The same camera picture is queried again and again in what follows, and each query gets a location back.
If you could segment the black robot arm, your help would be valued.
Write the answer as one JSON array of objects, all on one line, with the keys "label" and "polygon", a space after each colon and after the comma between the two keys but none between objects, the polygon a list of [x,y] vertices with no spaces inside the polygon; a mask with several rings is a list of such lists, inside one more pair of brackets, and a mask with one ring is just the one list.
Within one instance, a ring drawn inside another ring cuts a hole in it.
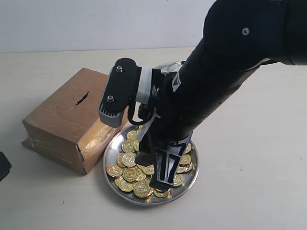
[{"label": "black robot arm", "polygon": [[260,66],[277,62],[307,63],[306,1],[215,1],[180,70],[153,85],[153,122],[136,157],[154,166],[150,186],[171,188],[193,130]]}]

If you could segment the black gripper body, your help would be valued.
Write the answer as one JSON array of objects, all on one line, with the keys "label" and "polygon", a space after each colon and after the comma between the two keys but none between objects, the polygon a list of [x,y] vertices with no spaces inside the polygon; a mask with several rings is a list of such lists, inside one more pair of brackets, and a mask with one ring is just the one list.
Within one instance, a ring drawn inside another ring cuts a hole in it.
[{"label": "black gripper body", "polygon": [[193,130],[242,84],[242,71],[185,62],[176,73],[152,70],[148,134],[155,146],[191,137]]}]

